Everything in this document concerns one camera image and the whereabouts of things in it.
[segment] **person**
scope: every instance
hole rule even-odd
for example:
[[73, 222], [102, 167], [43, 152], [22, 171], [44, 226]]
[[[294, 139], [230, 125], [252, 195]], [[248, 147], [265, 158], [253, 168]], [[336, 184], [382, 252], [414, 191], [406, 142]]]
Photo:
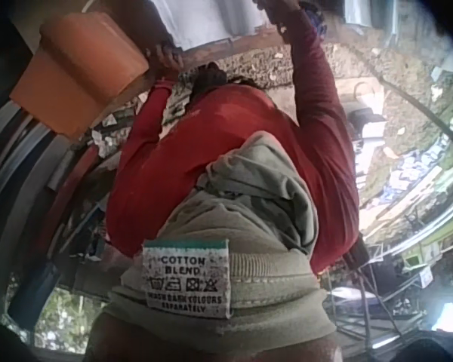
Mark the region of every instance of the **person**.
[[[112, 245], [134, 264], [85, 360], [341, 360], [316, 273], [358, 236], [354, 154], [334, 77], [296, 0], [259, 5], [291, 44], [295, 124], [211, 63], [159, 140], [174, 82], [149, 92], [109, 197]], [[159, 48], [180, 70], [180, 58]]]

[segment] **man's arm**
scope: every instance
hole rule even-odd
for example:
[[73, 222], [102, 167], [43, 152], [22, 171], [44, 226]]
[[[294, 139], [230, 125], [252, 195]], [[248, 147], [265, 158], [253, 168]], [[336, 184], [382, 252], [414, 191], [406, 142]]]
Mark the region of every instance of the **man's arm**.
[[294, 64], [295, 104], [301, 127], [317, 116], [328, 115], [345, 131], [346, 116], [315, 29], [303, 10], [291, 11], [285, 21]]
[[311, 259], [316, 272], [346, 253], [359, 233], [355, 156], [335, 80], [315, 29], [302, 10], [285, 16], [294, 64], [297, 139], [318, 178], [306, 175], [322, 237]]
[[171, 95], [173, 82], [157, 81], [143, 107], [134, 120], [128, 140], [122, 147], [116, 179], [125, 167], [134, 167], [138, 161], [144, 161], [159, 141], [162, 130], [163, 112]]

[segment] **clothing label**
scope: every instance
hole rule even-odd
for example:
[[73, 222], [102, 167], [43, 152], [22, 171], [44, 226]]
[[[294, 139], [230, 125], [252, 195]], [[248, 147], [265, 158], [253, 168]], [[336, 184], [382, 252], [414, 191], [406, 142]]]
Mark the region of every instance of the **clothing label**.
[[230, 318], [228, 241], [148, 241], [143, 288], [150, 308]]

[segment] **green foliage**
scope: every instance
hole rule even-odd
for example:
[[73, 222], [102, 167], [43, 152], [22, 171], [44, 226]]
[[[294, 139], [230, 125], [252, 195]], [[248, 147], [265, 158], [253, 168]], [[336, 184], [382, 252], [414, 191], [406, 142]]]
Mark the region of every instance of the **green foliage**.
[[35, 346], [84, 353], [101, 301], [56, 288], [35, 327]]

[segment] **metal pole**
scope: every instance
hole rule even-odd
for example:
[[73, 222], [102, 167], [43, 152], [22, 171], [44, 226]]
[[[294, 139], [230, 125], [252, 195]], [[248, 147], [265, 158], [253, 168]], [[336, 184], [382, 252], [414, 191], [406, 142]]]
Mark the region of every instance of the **metal pole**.
[[396, 322], [394, 321], [393, 316], [391, 315], [390, 311], [387, 309], [386, 305], [384, 304], [382, 298], [379, 296], [378, 292], [376, 290], [374, 290], [371, 283], [369, 283], [369, 280], [361, 273], [360, 270], [357, 270], [357, 275], [361, 278], [361, 280], [365, 281], [365, 283], [368, 285], [368, 287], [372, 290], [373, 294], [376, 296], [377, 300], [379, 301], [379, 304], [381, 304], [381, 307], [387, 313], [387, 317], [390, 319], [391, 323], [393, 324], [394, 330], [399, 334], [399, 336], [404, 341], [404, 337], [403, 337], [401, 331], [399, 330], [398, 326], [396, 325]]
[[371, 345], [371, 318], [369, 316], [368, 300], [365, 297], [364, 279], [358, 278], [359, 286], [361, 287], [361, 299], [362, 307], [364, 308], [364, 325], [365, 325], [365, 349], [370, 351]]
[[372, 264], [369, 263], [369, 270], [371, 271], [371, 278], [372, 278], [372, 283], [374, 285], [374, 288], [376, 290], [376, 293], [378, 292], [378, 283], [376, 283], [376, 277], [374, 276], [374, 270], [372, 270]]
[[332, 316], [334, 318], [334, 324], [337, 326], [337, 312], [335, 310], [334, 295], [332, 294], [331, 273], [330, 273], [329, 269], [327, 269], [327, 282], [328, 282], [328, 285], [329, 285], [329, 294], [331, 294]]

